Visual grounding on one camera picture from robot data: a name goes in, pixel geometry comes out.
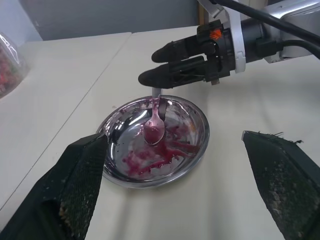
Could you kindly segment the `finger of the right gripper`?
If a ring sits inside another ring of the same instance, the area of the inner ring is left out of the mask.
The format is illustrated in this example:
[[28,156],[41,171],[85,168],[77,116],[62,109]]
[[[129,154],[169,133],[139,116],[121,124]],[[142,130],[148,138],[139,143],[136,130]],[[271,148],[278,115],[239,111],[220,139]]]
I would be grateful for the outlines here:
[[204,80],[207,64],[203,56],[169,62],[141,73],[138,82],[143,86],[172,89]]
[[151,60],[154,63],[170,63],[189,59],[190,57],[201,54],[201,44],[197,36],[171,41],[162,48],[156,50]]

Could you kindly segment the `round metal plate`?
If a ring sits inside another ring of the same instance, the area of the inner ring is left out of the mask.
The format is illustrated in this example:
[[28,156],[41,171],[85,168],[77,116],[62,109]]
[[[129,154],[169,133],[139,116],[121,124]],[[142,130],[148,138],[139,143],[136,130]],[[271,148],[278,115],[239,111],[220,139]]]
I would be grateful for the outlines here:
[[204,113],[192,102],[163,95],[163,139],[150,145],[143,127],[152,116],[152,98],[142,97],[114,110],[97,132],[107,136],[103,177],[125,188],[146,189],[173,182],[190,172],[203,158],[210,138]]

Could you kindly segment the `orange-lid candy jar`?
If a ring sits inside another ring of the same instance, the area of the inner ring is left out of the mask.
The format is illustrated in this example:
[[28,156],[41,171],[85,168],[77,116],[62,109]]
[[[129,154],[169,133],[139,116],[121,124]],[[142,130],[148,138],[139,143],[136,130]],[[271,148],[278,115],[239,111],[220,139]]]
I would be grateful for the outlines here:
[[0,99],[13,91],[25,78],[26,69],[0,45]]

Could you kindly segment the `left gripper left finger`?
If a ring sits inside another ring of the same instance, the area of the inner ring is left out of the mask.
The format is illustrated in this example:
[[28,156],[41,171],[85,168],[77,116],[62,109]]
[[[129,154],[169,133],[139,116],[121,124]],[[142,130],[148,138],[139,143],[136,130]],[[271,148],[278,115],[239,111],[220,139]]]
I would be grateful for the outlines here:
[[71,143],[32,187],[0,240],[85,240],[107,155],[103,133]]

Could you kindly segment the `small metal spoon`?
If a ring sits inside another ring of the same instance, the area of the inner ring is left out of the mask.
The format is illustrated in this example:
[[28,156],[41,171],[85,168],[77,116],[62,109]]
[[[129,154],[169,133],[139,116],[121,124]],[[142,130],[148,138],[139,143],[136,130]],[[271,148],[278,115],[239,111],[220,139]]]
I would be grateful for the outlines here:
[[144,139],[149,145],[159,143],[165,134],[165,123],[159,116],[160,88],[152,88],[152,116],[143,127]]

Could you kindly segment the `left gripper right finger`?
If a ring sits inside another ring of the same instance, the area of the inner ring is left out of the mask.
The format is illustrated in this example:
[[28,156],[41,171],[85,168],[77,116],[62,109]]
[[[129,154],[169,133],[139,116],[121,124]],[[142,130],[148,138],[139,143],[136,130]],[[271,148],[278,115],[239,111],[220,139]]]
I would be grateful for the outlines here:
[[242,133],[259,194],[285,240],[320,240],[320,167],[279,134]]

